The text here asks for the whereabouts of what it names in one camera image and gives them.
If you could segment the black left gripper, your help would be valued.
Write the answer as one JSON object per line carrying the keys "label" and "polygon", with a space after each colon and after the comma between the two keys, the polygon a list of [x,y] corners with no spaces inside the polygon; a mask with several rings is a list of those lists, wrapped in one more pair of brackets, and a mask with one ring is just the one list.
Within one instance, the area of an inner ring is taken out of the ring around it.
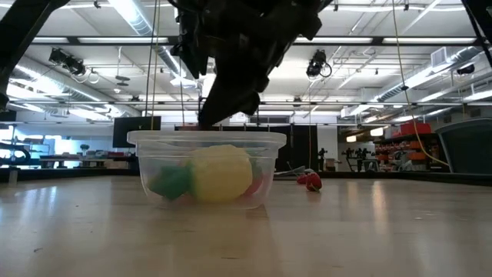
{"label": "black left gripper", "polygon": [[168,0],[178,10],[178,42],[171,49],[199,78],[215,60],[216,78],[198,114],[212,125],[239,112],[253,115],[269,74],[302,36],[312,40],[324,0]]}

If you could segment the clear plastic tupperware container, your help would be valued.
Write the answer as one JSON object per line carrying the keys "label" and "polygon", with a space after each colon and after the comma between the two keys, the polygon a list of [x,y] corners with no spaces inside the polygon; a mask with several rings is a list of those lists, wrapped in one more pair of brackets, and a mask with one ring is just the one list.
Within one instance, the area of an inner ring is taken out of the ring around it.
{"label": "clear plastic tupperware container", "polygon": [[[168,207],[255,209],[268,197],[274,178],[275,162],[280,149],[286,145],[287,137],[277,132],[132,131],[128,133],[127,140],[135,146],[141,184],[151,202]],[[264,175],[263,183],[256,193],[249,196],[243,194],[230,202],[200,203],[187,195],[169,201],[148,189],[147,181],[155,177],[163,165],[174,165],[188,152],[213,145],[233,145],[244,149],[250,155],[253,175],[259,172]]]}

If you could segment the yellow toy pineapple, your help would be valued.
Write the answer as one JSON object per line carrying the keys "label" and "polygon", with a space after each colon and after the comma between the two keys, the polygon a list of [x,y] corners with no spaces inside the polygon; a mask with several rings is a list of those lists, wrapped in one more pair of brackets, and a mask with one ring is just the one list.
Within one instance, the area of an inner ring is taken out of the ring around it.
{"label": "yellow toy pineapple", "polygon": [[243,195],[253,178],[244,149],[213,145],[188,152],[174,165],[163,165],[147,187],[169,201],[187,195],[200,203],[223,203]]}

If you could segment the red toy strawberry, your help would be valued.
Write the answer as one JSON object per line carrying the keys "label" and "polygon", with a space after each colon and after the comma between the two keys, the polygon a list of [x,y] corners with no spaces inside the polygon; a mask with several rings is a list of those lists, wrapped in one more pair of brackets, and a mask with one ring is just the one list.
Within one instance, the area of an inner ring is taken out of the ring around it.
{"label": "red toy strawberry", "polygon": [[253,195],[261,187],[264,175],[259,172],[253,175],[253,180],[248,189],[244,192],[245,196]]}

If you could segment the shelf with orange bins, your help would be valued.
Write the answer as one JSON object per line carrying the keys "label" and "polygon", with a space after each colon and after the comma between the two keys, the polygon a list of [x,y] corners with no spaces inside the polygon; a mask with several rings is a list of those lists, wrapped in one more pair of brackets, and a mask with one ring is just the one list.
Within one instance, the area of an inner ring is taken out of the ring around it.
{"label": "shelf with orange bins", "polygon": [[427,123],[405,122],[383,130],[374,141],[375,157],[383,172],[441,172],[447,166],[440,139]]}

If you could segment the black wall screen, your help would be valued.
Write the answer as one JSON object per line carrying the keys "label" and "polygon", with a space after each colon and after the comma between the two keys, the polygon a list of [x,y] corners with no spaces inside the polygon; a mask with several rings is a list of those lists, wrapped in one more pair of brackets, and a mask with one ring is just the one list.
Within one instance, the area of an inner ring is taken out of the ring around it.
{"label": "black wall screen", "polygon": [[129,132],[160,129],[161,116],[116,118],[113,125],[112,147],[115,149],[134,148],[135,146],[127,141]]}

